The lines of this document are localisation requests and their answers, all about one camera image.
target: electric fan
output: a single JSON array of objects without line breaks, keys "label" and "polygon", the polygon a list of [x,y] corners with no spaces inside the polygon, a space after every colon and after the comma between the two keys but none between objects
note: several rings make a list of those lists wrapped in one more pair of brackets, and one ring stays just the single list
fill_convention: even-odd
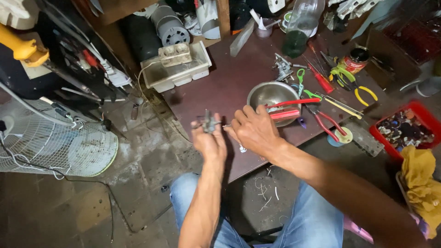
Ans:
[{"label": "electric fan", "polygon": [[[59,120],[66,118],[42,100],[27,101],[41,112]],[[0,135],[0,171],[56,174],[30,164],[56,169],[65,175],[93,177],[110,166],[118,150],[118,138],[106,131],[101,122],[91,120],[66,107],[74,120],[81,120],[80,129],[55,124],[12,99],[0,106],[0,120],[6,124]]]}]

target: rag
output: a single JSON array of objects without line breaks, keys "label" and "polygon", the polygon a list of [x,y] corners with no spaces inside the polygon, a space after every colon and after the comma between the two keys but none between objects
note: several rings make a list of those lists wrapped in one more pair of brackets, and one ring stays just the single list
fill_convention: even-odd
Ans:
[{"label": "rag", "polygon": [[401,172],[409,190],[407,197],[414,210],[429,225],[428,238],[434,238],[441,223],[441,183],[433,179],[435,157],[431,149],[407,146],[401,151]]}]

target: workbench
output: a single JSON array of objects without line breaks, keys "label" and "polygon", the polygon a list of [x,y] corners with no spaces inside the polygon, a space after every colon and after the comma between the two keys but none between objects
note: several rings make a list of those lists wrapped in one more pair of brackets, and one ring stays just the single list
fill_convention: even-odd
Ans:
[{"label": "workbench", "polygon": [[[237,57],[230,56],[229,48],[236,36],[222,40],[207,49],[213,63],[213,66],[210,67],[209,76],[162,93],[173,113],[190,136],[190,139],[190,122],[196,120],[196,116],[203,116],[205,109],[225,116],[225,123],[230,123],[234,118],[234,112],[242,109],[247,104],[248,93],[254,86],[262,82],[274,81],[277,78],[278,70],[272,69],[275,61],[274,53],[282,55],[280,49],[284,36],[285,34],[279,29],[275,30],[271,37],[266,40],[259,40],[256,34],[253,33]],[[331,31],[324,30],[320,33],[320,36],[328,43],[329,52],[332,56],[342,57],[350,49],[350,47],[343,47],[339,41],[335,40]],[[309,49],[304,55],[309,61],[315,58]],[[301,57],[293,60],[289,57],[284,57],[295,64],[306,64]],[[292,70],[294,71],[293,77],[295,82],[298,83],[298,79],[295,76],[297,68],[292,68]],[[378,96],[379,101],[385,99],[386,94],[366,71],[362,70],[355,76],[358,84],[371,89]],[[313,73],[309,70],[305,72],[303,84],[305,89],[311,92],[319,91],[324,93],[314,78]],[[336,83],[334,86],[336,89],[329,96],[358,111],[366,108],[357,100],[353,91],[345,91]],[[360,96],[369,105],[375,103],[373,98],[363,90],[360,90]],[[328,114],[336,122],[344,121],[350,117],[349,114],[326,101],[321,101],[320,110]],[[297,121],[288,126],[278,128],[280,136],[295,146],[323,132],[314,117],[305,108],[302,109],[302,116],[306,122],[306,129],[302,128]],[[332,124],[327,120],[323,120],[323,123],[327,128],[332,127]],[[267,162],[265,158],[250,150],[242,153],[240,145],[231,137],[229,138],[230,140],[227,140],[229,157],[227,158],[226,172],[229,182],[259,168]]]}]

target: hand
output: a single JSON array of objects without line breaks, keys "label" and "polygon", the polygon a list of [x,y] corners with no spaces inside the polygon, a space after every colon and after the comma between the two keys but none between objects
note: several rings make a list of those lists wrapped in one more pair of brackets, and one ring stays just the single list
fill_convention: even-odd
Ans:
[{"label": "hand", "polygon": [[[218,113],[214,114],[214,119],[220,121],[221,118]],[[227,146],[222,136],[221,124],[215,126],[212,134],[204,133],[198,121],[193,121],[191,126],[197,127],[191,131],[193,145],[196,150],[202,153],[204,161],[224,165],[227,158]]]},{"label": "hand", "polygon": [[274,121],[264,105],[259,105],[256,112],[249,105],[234,113],[231,127],[224,130],[243,147],[252,150],[271,162],[272,155],[277,153],[278,146],[284,142]]}]

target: red plastic basket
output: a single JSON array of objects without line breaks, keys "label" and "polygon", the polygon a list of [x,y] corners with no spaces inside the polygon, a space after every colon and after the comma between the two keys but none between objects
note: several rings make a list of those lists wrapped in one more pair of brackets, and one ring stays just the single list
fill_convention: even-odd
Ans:
[{"label": "red plastic basket", "polygon": [[[435,135],[434,141],[432,143],[422,143],[418,146],[417,149],[431,149],[434,148],[437,144],[441,143],[441,123],[424,107],[424,105],[417,100],[413,100],[399,108],[395,113],[407,109],[411,109],[421,125],[431,130],[432,133]],[[392,115],[386,116],[379,120],[377,123],[369,128],[369,132],[376,140],[378,140],[385,146],[386,152],[392,157],[392,159],[396,160],[397,162],[402,162],[403,157],[400,155],[400,153],[395,150],[395,148],[393,148],[389,141],[387,141],[386,138],[377,129],[377,124]]]}]

